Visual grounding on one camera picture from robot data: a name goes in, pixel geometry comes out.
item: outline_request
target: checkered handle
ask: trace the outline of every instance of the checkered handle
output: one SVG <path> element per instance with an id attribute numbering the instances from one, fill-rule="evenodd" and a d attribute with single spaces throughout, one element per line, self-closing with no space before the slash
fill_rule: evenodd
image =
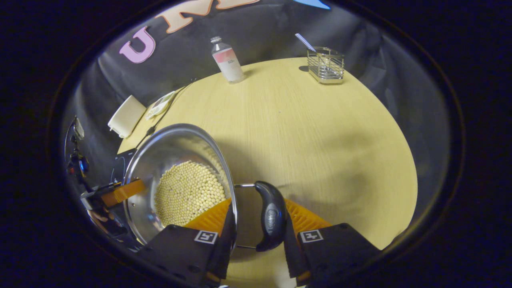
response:
<path id="1" fill-rule="evenodd" d="M 297 33 L 297 34 L 295 34 L 295 36 L 297 36 L 297 38 L 298 38 L 302 43 L 304 43 L 304 45 L 306 45 L 306 47 L 308 47 L 308 49 L 309 49 L 309 50 L 316 52 L 316 50 L 313 48 L 313 46 L 311 46 L 311 44 L 309 44 L 309 42 L 307 42 L 307 40 L 306 40 L 306 39 L 304 39 L 304 37 L 302 37 L 302 35 L 300 35 L 300 34 L 298 34 L 298 33 Z"/>

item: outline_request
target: bottle label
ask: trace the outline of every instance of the bottle label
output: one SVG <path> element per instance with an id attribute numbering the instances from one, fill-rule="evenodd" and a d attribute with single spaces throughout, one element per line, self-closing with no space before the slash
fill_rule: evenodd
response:
<path id="1" fill-rule="evenodd" d="M 228 81 L 236 81 L 244 76 L 242 67 L 234 54 L 233 48 L 221 50 L 214 54 L 214 59 L 219 65 L 222 74 Z"/>

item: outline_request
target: pink label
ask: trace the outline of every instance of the pink label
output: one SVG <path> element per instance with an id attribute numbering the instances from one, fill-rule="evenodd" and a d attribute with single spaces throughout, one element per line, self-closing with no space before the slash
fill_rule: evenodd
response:
<path id="1" fill-rule="evenodd" d="M 217 63 L 222 63 L 222 62 L 226 62 L 226 61 L 235 59 L 236 56 L 234 54 L 233 49 L 227 49 L 227 50 L 215 53 L 214 58 L 215 58 L 215 61 L 217 61 Z"/>

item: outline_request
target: wooden table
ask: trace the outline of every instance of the wooden table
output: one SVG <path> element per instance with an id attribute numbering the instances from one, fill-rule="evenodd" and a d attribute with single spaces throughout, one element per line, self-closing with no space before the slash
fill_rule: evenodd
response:
<path id="1" fill-rule="evenodd" d="M 219 145 L 235 183 L 275 185 L 331 224 L 347 222 L 379 249 L 411 220 L 417 177 L 400 128 L 381 102 L 345 72 L 341 85 L 321 85 L 301 71 L 305 58 L 243 67 L 247 79 L 230 85 L 221 73 L 178 95 L 157 130 L 190 123 Z M 119 153 L 134 148 L 158 117 L 138 123 Z M 262 237 L 261 200 L 239 190 L 237 242 Z M 264 253 L 235 249 L 225 284 L 295 287 L 283 245 Z"/>

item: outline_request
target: blue shape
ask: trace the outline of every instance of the blue shape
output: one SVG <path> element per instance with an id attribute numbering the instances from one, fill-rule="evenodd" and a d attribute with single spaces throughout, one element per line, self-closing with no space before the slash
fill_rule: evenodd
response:
<path id="1" fill-rule="evenodd" d="M 309 6 L 313 6 L 313 7 L 318 7 L 318 8 L 322 8 L 322 9 L 327 9 L 327 10 L 331 10 L 331 7 L 325 5 L 324 3 L 320 2 L 320 0 L 294 0 L 295 2 L 298 2 L 298 3 L 301 3 L 301 4 L 304 4 L 304 5 L 309 5 Z"/>

